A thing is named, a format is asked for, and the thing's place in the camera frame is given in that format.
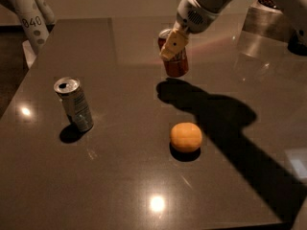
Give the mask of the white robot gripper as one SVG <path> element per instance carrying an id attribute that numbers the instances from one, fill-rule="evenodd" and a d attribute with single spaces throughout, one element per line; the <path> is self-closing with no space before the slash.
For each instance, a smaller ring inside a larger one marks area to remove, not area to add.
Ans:
<path id="1" fill-rule="evenodd" d="M 160 57 L 170 61 L 188 44 L 188 34 L 204 32 L 219 16 L 221 0 L 181 0 L 173 29 L 159 33 Z"/>

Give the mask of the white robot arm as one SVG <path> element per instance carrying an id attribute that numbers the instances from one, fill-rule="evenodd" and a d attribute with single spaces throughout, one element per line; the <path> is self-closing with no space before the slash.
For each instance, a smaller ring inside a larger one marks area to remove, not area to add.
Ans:
<path id="1" fill-rule="evenodd" d="M 181 0 L 177 7 L 177 19 L 160 50 L 164 60 L 170 60 L 182 51 L 189 41 L 189 34 L 204 32 L 221 11 L 233 0 Z M 288 49 L 300 56 L 306 55 L 307 0 L 257 0 L 260 9 L 281 12 L 295 30 Z"/>

